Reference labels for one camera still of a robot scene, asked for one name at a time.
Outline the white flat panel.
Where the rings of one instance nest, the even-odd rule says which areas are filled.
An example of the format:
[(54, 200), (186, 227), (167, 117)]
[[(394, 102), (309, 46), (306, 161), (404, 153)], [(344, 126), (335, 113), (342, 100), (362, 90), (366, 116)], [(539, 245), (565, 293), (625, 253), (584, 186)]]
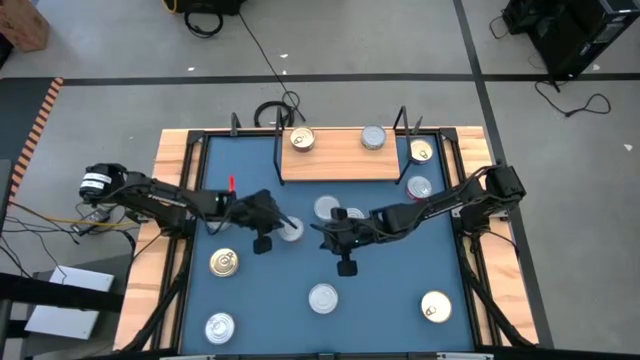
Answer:
[[(49, 278), (56, 284), (79, 286), (107, 292), (115, 277), (111, 274), (58, 266)], [(96, 310), (79, 310), (47, 305), (36, 305), (29, 317), (26, 330), (34, 333), (88, 340), (98, 320)]]

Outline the black metal table frame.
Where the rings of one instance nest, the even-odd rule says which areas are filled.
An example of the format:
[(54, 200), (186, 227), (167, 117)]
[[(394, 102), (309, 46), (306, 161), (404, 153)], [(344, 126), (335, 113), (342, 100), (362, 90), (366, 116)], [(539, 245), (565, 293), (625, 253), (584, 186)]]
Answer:
[[(453, 183), (459, 183), (463, 176), (490, 164), (489, 146), (482, 127), (433, 126), (430, 130), (443, 143), (445, 172)], [(163, 130), (154, 160), (154, 177), (194, 188), (203, 171), (206, 133), (204, 129)], [(529, 257), (521, 230), (520, 216), (511, 212), (491, 219), (489, 233), (477, 242), (465, 239), (463, 243), (471, 267), (485, 276), (485, 287), (506, 318), (523, 337), (539, 343), (543, 335), (542, 323), (534, 317), (533, 293), (526, 287), (533, 274), (521, 268)], [(154, 223), (140, 228), (137, 245), (137, 258), (127, 277), (116, 330), (113, 345), (116, 350), (132, 342), (150, 318), (177, 276), (190, 246), (186, 239), (161, 235)]]

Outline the black computer case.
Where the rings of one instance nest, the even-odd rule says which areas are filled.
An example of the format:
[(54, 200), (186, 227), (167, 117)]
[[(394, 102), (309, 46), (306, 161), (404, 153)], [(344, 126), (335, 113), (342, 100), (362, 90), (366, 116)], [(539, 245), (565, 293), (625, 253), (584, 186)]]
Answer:
[(640, 18), (640, 0), (509, 0), (502, 19), (529, 36), (555, 79), (580, 75)]

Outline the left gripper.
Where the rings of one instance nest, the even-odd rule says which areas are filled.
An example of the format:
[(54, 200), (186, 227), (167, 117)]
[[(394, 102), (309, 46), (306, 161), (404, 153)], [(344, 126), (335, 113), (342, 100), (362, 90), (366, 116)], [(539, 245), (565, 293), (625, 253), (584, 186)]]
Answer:
[(274, 230), (302, 230), (303, 222), (294, 216), (281, 215), (271, 193), (262, 189), (235, 203), (234, 223), (257, 232), (253, 241), (253, 252), (261, 255), (272, 249), (268, 234)]

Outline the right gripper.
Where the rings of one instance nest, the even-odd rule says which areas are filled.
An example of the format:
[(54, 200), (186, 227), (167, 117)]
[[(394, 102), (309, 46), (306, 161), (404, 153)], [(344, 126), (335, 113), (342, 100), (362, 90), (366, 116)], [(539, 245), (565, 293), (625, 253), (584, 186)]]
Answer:
[(357, 262), (351, 259), (351, 252), (365, 245), (381, 243), (385, 235), (382, 211), (369, 212), (367, 218), (351, 218), (345, 208), (334, 207), (330, 210), (332, 221), (324, 226), (310, 224), (315, 230), (327, 234), (320, 245), (340, 257), (337, 262), (338, 275), (352, 277), (358, 273)]

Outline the black power adapter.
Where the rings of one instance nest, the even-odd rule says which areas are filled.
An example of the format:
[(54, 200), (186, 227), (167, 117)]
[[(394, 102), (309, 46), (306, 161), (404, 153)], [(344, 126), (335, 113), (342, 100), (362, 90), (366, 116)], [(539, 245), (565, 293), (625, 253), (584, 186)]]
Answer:
[(93, 210), (88, 215), (80, 218), (72, 223), (69, 228), (78, 236), (84, 236), (99, 227), (99, 223), (105, 223), (110, 220), (110, 213), (103, 209)]

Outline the blue table mat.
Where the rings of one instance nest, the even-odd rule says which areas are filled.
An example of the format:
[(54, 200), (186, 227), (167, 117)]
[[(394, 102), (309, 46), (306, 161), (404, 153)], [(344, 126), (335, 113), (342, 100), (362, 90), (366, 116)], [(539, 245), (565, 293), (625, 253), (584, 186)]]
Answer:
[[(186, 298), (181, 350), (185, 354), (292, 354), (467, 351), (473, 346), (452, 221), (443, 214), (423, 222), (406, 238), (356, 249), (358, 273), (341, 277), (338, 259), (321, 249), (323, 237), (314, 202), (322, 195), (337, 198), (345, 208), (362, 212), (404, 203), (403, 185), (382, 182), (299, 182), (281, 184), (272, 162), (269, 137), (213, 137), (203, 185), (229, 186), (234, 175), (239, 196), (267, 189), (281, 211), (304, 223), (295, 243), (275, 238), (272, 249), (253, 252), (254, 231), (237, 226), (211, 235), (200, 228)], [(237, 272), (217, 277), (209, 270), (211, 255), (233, 249)], [(314, 312), (310, 290), (319, 283), (338, 293), (336, 309)], [(421, 312), (425, 293), (439, 290), (452, 303), (445, 323), (433, 323)], [(207, 320), (228, 313), (235, 321), (233, 337), (211, 344)]]

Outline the brown cardboard box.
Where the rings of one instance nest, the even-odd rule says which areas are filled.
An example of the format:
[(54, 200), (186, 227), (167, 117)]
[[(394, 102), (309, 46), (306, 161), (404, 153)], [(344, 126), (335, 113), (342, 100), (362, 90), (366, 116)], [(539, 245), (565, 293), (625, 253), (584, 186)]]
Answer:
[(0, 0), (0, 34), (22, 52), (44, 50), (50, 25), (30, 0)]

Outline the blue seafood can gold lid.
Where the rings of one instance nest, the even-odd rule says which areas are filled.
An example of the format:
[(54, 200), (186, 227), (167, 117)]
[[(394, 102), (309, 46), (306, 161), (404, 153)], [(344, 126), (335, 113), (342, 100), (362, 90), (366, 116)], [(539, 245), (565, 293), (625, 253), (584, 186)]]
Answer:
[(433, 156), (431, 144), (422, 138), (415, 138), (409, 142), (409, 162), (415, 165), (427, 163)]
[(452, 314), (451, 300), (439, 290), (428, 291), (422, 297), (421, 312), (430, 322), (445, 323)]
[(237, 253), (231, 248), (220, 248), (210, 257), (209, 270), (217, 277), (230, 277), (239, 268)]
[(309, 127), (296, 127), (291, 131), (290, 143), (298, 152), (308, 152), (315, 144), (314, 131)]

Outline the dark floor mat striped edge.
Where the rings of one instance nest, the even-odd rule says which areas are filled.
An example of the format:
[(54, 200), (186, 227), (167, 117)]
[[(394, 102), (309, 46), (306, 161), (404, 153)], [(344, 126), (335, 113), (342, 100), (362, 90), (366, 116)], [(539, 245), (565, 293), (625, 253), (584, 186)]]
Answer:
[(0, 79), (0, 189), (13, 199), (34, 156), (64, 80)]

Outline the black desk bar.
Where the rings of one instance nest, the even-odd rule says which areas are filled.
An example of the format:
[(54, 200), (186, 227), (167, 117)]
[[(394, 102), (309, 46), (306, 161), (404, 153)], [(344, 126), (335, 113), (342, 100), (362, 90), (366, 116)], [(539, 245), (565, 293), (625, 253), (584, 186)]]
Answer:
[(119, 313), (124, 296), (112, 292), (0, 273), (0, 300)]

